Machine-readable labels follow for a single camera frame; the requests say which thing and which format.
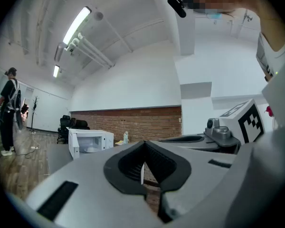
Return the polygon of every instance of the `black t-shirt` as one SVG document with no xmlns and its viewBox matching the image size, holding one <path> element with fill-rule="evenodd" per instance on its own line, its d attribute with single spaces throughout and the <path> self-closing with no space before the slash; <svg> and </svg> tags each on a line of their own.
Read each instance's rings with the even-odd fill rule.
<svg viewBox="0 0 285 228">
<path fill-rule="evenodd" d="M 1 95 L 4 97 L 4 102 L 3 102 L 3 105 L 2 105 L 2 109 L 1 109 L 1 112 L 3 112 L 5 110 L 5 107 L 6 107 L 6 104 L 10 101 L 9 100 L 9 97 L 12 97 L 14 92 L 15 92 L 15 86 L 14 86 L 14 83 L 12 82 L 12 80 L 9 80 L 4 88 L 2 89 L 2 92 L 1 92 Z"/>
</svg>

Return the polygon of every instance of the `white ceiling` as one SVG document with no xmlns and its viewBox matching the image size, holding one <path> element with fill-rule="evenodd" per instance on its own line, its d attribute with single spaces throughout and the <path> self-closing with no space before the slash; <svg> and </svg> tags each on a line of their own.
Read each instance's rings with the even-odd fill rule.
<svg viewBox="0 0 285 228">
<path fill-rule="evenodd" d="M 30 58 L 34 67 L 48 70 L 48 76 L 52 77 L 56 48 L 84 6 L 92 13 L 101 11 L 132 50 L 169 39 L 154 0 L 19 0 L 5 19 L 0 35 L 22 47 L 19 52 Z M 249 11 L 252 21 L 246 19 L 241 26 L 245 9 L 235 14 L 234 18 L 222 19 L 197 16 L 193 29 L 195 33 L 220 33 L 256 42 L 260 31 L 257 15 Z M 104 20 L 90 19 L 81 32 L 113 62 L 129 53 Z M 80 51 L 73 54 L 63 53 L 59 62 L 62 73 L 57 80 L 75 86 L 101 66 Z"/>
</svg>

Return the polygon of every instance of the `red object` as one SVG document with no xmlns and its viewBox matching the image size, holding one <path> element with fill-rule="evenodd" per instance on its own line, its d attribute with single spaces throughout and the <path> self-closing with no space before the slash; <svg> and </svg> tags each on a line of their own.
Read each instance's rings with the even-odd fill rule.
<svg viewBox="0 0 285 228">
<path fill-rule="evenodd" d="M 273 114 L 273 112 L 272 112 L 270 106 L 267 107 L 266 112 L 268 112 L 269 116 L 271 116 L 271 117 L 274 116 L 274 114 Z"/>
</svg>

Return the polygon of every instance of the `black pants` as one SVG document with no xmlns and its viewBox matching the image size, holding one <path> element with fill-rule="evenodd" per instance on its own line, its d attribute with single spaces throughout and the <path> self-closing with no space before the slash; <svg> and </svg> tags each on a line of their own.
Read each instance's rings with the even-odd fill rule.
<svg viewBox="0 0 285 228">
<path fill-rule="evenodd" d="M 9 151 L 11 146 L 14 146 L 13 141 L 13 124 L 14 124 L 14 113 L 13 112 L 4 112 L 2 113 L 0 122 L 0 132 L 3 148 L 6 151 Z"/>
</svg>

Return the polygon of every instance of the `wooden floor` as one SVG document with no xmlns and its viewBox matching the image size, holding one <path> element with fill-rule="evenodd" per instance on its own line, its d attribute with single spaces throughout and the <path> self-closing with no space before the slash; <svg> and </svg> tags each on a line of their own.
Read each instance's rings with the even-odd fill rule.
<svg viewBox="0 0 285 228">
<path fill-rule="evenodd" d="M 50 144 L 57 143 L 57 134 L 40 131 L 31 134 L 31 131 L 24 129 L 21 134 L 15 134 L 14 138 L 18 155 L 32 152 L 31 146 L 40 147 L 27 156 L 13 154 L 0 157 L 0 179 L 4 189 L 25 200 L 28 194 L 49 175 L 47 148 Z M 157 213 L 160 190 L 148 185 L 145 187 L 148 190 L 147 203 Z"/>
</svg>

